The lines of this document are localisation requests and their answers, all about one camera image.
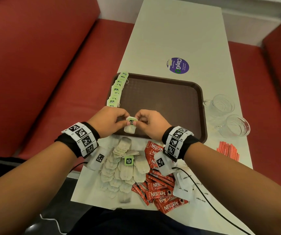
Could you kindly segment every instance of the black cable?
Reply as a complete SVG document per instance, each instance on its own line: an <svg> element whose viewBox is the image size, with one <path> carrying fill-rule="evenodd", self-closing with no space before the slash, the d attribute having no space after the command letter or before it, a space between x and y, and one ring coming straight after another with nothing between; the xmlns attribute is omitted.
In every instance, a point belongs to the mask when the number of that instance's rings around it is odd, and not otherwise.
<svg viewBox="0 0 281 235"><path fill-rule="evenodd" d="M179 167L173 167L172 169L180 169L181 171L185 172L186 175L192 180L192 182L195 184L195 186L197 187L197 189L199 190L199 192L203 195L203 197L205 198L205 200L208 202L208 204L214 209L214 211L216 211L221 217L223 217L226 221L228 221L230 224L232 224L234 227L238 228L239 230L243 231L244 233L251 235L250 233L246 232L244 229L241 229L239 226L235 225L234 223L232 223L230 220L228 220L226 217L224 217L221 213L218 212L218 210L216 210L212 204L208 201L208 199L205 197L204 193L201 192L201 190L199 189L199 187L196 185L195 181L191 178L191 176L184 171L182 168Z"/></svg>
<svg viewBox="0 0 281 235"><path fill-rule="evenodd" d="M78 167L78 166L80 166L81 164L87 164L88 162L81 162L80 164L77 164L75 167L73 167L72 169L71 169L71 171L73 171L76 167Z"/></svg>

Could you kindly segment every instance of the wrist strap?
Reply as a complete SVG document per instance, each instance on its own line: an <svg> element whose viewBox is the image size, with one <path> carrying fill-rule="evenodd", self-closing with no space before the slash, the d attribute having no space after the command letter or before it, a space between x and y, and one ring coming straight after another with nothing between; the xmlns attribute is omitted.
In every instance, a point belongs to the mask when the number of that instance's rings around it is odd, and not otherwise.
<svg viewBox="0 0 281 235"><path fill-rule="evenodd" d="M63 142L76 157L86 158L98 147L97 140L100 136L87 122L78 122L61 133L55 142Z"/></svg>
<svg viewBox="0 0 281 235"><path fill-rule="evenodd" d="M168 128L162 136L162 142L166 145L163 153L176 162L183 159L191 144L199 142L189 130L177 126Z"/></svg>

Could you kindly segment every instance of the glass mug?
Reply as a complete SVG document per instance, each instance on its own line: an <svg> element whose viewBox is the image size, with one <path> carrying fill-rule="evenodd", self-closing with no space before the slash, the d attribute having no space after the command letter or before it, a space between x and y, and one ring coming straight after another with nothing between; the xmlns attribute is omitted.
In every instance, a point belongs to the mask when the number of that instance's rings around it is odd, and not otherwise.
<svg viewBox="0 0 281 235"><path fill-rule="evenodd" d="M212 100L204 100L203 105L213 117L224 116L231 113L235 108L233 100L227 95L222 94L216 95Z"/></svg>
<svg viewBox="0 0 281 235"><path fill-rule="evenodd" d="M216 126L216 129L224 138L247 136L251 131L246 119L238 115L229 115L224 122Z"/></svg>

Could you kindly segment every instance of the white table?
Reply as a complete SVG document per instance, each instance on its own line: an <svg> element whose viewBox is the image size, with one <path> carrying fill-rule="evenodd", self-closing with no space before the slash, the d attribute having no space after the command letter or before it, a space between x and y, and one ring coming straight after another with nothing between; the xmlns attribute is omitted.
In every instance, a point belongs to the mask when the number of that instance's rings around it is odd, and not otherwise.
<svg viewBox="0 0 281 235"><path fill-rule="evenodd" d="M189 70L184 74L170 71L166 63L171 58L184 59ZM195 82L201 86L204 99L212 99L217 94L232 97L236 106L233 114L242 115L219 7L178 0L144 0L118 72L121 71ZM232 143L240 154L240 162L252 168L246 137L223 139L210 124L207 131L205 145L216 149L220 141ZM146 143L147 140L133 138L135 150L144 150ZM96 172L83 167L71 200L108 209L156 209L154 205L146 206L136 193L132 195L132 202L124 206L107 198L96 189L96 177ZM251 232L216 199L211 202L226 218ZM210 207L196 208L192 202L167 215L191 227L244 234Z"/></svg>

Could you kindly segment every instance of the brown tray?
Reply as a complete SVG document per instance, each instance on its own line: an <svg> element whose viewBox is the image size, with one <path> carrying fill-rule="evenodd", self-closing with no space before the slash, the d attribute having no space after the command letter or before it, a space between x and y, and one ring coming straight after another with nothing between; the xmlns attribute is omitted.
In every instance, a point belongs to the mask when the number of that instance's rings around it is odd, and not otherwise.
<svg viewBox="0 0 281 235"><path fill-rule="evenodd" d="M141 109L156 110L171 125L190 130L202 143L207 140L203 93L196 83L129 73L128 83L122 90L120 108L126 109L131 116ZM115 134L150 138L140 129L136 129L135 134L125 133L123 129Z"/></svg>

